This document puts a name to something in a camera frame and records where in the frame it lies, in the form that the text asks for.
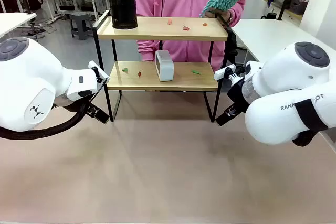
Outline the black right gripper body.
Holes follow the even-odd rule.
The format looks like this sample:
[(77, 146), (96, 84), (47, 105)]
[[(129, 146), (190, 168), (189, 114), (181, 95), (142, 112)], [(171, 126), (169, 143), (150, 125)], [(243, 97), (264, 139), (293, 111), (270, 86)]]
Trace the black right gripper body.
[(237, 82), (228, 91), (227, 95), (233, 102), (229, 107), (230, 114), (245, 113), (249, 107), (249, 103), (245, 100), (242, 92), (244, 82)]

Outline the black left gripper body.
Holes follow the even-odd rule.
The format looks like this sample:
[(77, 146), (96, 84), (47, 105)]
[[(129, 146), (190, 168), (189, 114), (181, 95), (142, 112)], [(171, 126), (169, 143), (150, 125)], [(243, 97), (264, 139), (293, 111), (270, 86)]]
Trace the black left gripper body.
[(78, 100), (80, 114), (94, 114), (94, 105), (85, 99)]

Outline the person's left hand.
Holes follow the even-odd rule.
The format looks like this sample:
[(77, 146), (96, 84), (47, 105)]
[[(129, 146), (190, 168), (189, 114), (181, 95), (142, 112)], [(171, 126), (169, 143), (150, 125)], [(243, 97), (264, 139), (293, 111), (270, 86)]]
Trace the person's left hand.
[(211, 8), (210, 10), (206, 11), (204, 16), (208, 18), (215, 18), (220, 16), (228, 24), (230, 24), (233, 17), (230, 10), (222, 11), (220, 9), (214, 9), (214, 8)]

